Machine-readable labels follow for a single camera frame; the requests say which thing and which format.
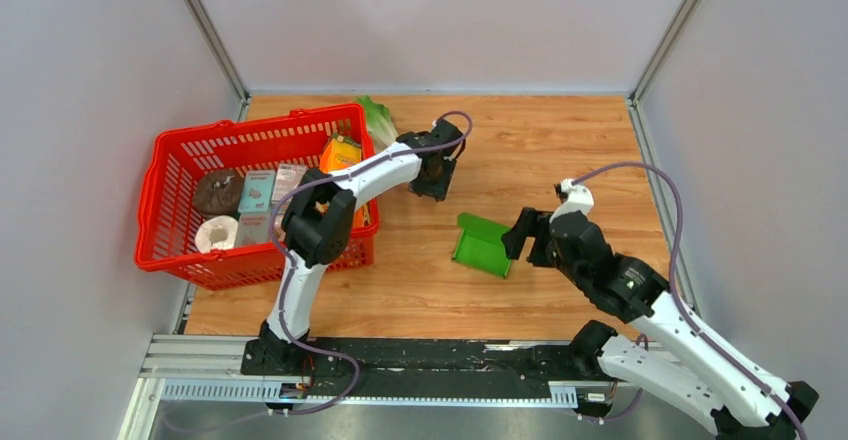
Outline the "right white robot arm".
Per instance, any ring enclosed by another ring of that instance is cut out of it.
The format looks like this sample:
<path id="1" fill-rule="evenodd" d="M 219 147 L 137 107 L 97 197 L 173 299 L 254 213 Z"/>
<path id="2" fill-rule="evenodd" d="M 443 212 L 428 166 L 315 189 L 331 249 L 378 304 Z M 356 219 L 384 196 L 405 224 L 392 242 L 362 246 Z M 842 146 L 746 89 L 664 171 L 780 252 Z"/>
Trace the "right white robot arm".
<path id="1" fill-rule="evenodd" d="M 632 383 L 697 421 L 718 439 L 803 439 L 819 399 L 803 381 L 787 382 L 747 359 L 691 309 L 647 263 L 616 253 L 579 211 L 522 210 L 501 242 L 508 258 L 533 241 L 529 263 L 555 268 L 602 312 L 658 341 L 673 361 L 598 321 L 571 342 L 570 364 L 586 379 L 601 373 Z"/>

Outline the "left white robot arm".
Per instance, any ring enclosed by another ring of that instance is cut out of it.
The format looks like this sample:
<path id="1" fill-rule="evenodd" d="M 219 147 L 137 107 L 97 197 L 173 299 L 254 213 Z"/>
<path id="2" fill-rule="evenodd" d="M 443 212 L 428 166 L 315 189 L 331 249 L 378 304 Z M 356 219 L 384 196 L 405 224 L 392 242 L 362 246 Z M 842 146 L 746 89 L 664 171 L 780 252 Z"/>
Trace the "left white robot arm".
<path id="1" fill-rule="evenodd" d="M 321 279 L 346 250 L 355 213 L 386 191 L 405 184 L 414 194 L 445 200 L 469 129 L 445 116 L 431 130 L 408 132 L 373 157 L 331 173 L 309 169 L 300 185 L 280 202 L 285 257 L 276 303 L 257 343 L 269 364 L 283 375 L 299 371 Z"/>

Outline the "green paper box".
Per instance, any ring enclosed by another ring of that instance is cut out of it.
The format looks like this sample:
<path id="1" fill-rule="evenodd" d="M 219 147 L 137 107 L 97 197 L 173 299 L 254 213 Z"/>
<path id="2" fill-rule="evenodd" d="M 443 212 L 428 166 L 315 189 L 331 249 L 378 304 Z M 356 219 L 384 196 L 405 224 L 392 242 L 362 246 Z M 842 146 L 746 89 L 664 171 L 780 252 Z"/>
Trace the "green paper box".
<path id="1" fill-rule="evenodd" d="M 457 216 L 460 234 L 452 260 L 499 278 L 506 278 L 512 261 L 505 253 L 501 237 L 510 228 L 469 212 Z"/>

